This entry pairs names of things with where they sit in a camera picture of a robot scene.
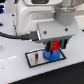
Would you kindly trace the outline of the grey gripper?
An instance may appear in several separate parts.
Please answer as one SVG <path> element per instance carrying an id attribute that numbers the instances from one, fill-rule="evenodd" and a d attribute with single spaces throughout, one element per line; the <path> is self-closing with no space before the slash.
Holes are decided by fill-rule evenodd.
<path id="1" fill-rule="evenodd" d="M 52 48 L 52 42 L 60 40 L 60 46 L 62 49 L 66 48 L 67 39 L 72 34 L 66 30 L 65 26 L 60 25 L 57 21 L 38 22 L 37 23 L 37 34 L 39 42 L 46 43 L 45 51 L 50 52 Z"/>

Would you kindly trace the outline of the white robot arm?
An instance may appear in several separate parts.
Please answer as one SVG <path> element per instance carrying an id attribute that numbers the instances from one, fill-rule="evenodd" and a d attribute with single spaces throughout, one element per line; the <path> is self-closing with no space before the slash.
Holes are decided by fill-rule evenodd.
<path id="1" fill-rule="evenodd" d="M 17 35 L 43 43 L 47 52 L 53 41 L 67 41 L 78 32 L 73 0 L 20 0 L 16 9 Z"/>

